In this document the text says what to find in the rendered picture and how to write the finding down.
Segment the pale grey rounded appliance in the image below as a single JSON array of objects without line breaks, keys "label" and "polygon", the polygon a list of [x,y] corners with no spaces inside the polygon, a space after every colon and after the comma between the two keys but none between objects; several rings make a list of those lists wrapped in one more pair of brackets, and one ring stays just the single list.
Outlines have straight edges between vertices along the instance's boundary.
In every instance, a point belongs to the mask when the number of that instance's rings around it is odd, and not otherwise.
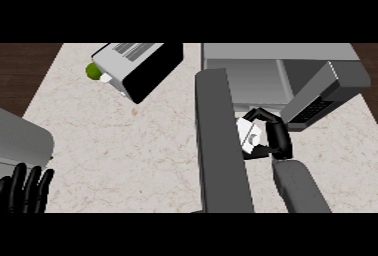
[{"label": "pale grey rounded appliance", "polygon": [[44,167],[53,147],[50,132],[0,108],[0,163]]}]

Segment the dark grey microwave door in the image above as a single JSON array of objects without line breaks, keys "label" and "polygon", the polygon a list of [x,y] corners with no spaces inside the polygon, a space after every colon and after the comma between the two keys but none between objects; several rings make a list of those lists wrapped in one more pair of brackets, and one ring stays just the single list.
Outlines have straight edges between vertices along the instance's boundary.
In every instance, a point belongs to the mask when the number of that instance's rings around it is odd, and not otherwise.
[{"label": "dark grey microwave door", "polygon": [[252,213],[226,71],[195,75],[195,122],[203,213]]}]

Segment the green round fruit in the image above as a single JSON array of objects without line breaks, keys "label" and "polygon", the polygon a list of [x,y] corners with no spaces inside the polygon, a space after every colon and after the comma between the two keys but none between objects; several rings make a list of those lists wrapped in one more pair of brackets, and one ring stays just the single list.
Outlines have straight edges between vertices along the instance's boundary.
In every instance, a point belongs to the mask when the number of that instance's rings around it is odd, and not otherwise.
[{"label": "green round fruit", "polygon": [[94,63],[90,63],[85,67],[85,74],[87,74],[87,77],[91,79],[91,80],[99,80],[100,79],[100,76],[102,76],[102,72],[96,66]]}]

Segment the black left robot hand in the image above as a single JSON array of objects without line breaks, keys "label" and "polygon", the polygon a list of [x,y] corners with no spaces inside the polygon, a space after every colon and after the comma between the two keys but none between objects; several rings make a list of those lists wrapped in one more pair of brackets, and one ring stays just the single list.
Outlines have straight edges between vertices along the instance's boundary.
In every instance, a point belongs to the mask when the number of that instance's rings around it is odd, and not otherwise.
[{"label": "black left robot hand", "polygon": [[45,212],[53,176],[53,169],[34,166],[26,172],[26,164],[16,165],[13,174],[0,179],[0,214]]}]

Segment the grey microwave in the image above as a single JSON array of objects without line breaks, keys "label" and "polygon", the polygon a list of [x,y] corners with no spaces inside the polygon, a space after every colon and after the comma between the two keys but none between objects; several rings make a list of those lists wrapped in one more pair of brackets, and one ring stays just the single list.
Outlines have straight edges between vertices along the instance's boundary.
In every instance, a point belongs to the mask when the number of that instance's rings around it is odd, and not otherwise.
[{"label": "grey microwave", "polygon": [[226,71],[233,109],[276,112],[292,132],[370,87],[348,43],[203,43],[200,67]]}]

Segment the white milk carton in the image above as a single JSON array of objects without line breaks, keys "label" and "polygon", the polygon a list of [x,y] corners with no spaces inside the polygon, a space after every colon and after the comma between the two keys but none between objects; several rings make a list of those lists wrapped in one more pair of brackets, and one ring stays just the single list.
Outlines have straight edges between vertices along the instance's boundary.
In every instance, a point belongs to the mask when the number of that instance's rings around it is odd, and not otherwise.
[{"label": "white milk carton", "polygon": [[261,129],[242,117],[236,119],[236,128],[242,150],[251,153],[254,147],[260,144]]}]

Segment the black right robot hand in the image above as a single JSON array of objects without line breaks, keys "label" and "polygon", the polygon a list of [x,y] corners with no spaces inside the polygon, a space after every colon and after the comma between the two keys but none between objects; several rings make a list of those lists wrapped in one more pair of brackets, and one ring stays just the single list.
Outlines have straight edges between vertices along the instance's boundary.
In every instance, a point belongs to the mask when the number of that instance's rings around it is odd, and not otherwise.
[{"label": "black right robot hand", "polygon": [[273,156],[276,160],[292,158],[292,143],[282,118],[262,108],[251,109],[243,115],[243,119],[254,121],[258,119],[265,122],[267,145],[258,144],[251,153],[243,152],[243,159],[252,160]]}]

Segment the white and black toaster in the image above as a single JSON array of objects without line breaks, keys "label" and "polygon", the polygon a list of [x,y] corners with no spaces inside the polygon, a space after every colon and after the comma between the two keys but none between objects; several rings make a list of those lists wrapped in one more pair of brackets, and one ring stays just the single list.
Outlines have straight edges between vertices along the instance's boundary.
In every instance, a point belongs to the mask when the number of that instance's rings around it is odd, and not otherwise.
[{"label": "white and black toaster", "polygon": [[91,55],[109,83],[138,104],[183,61],[181,43],[107,43]]}]

